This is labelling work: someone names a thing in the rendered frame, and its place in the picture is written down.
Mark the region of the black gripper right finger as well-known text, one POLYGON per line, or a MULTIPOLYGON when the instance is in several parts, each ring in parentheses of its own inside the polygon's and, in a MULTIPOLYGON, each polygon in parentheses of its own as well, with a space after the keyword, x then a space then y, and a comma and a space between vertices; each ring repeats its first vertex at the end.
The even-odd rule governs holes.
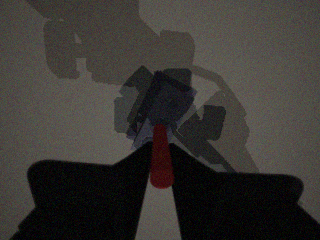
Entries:
POLYGON ((293 175, 216 172, 174 143, 169 143, 174 173, 172 190, 182 240, 214 240, 231 199, 291 199, 304 191, 293 175))

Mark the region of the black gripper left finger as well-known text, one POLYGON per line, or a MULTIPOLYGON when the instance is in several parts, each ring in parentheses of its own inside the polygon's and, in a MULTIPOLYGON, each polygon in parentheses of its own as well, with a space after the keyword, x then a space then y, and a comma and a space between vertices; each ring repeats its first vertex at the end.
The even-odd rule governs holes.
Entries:
POLYGON ((38 161, 27 170, 35 207, 40 202, 109 207, 115 240, 135 240, 151 169, 153 142, 110 164, 38 161))

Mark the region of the dark red peg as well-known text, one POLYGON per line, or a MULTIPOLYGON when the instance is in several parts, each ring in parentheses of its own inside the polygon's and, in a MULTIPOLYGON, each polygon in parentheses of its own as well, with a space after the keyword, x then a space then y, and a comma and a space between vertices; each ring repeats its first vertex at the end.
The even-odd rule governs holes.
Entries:
POLYGON ((174 183, 166 127, 156 124, 153 130, 150 183, 158 189, 166 189, 174 183))

